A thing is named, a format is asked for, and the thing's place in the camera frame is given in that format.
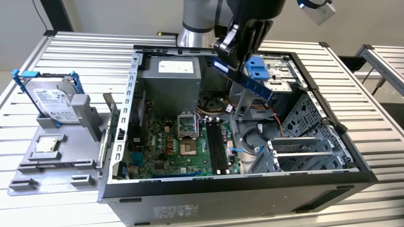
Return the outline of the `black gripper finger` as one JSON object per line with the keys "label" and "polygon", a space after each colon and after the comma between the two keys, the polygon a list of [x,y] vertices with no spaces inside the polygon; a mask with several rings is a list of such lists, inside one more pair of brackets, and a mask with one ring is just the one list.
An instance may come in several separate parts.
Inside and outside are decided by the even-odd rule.
{"label": "black gripper finger", "polygon": [[250,19],[246,22],[239,41],[239,68],[243,68],[251,54],[257,51],[271,25],[270,19]]}
{"label": "black gripper finger", "polygon": [[231,70],[237,71],[239,67],[239,35],[241,27],[234,22],[230,21],[226,35],[221,36],[213,44],[213,49],[217,54],[218,59],[230,67]]}

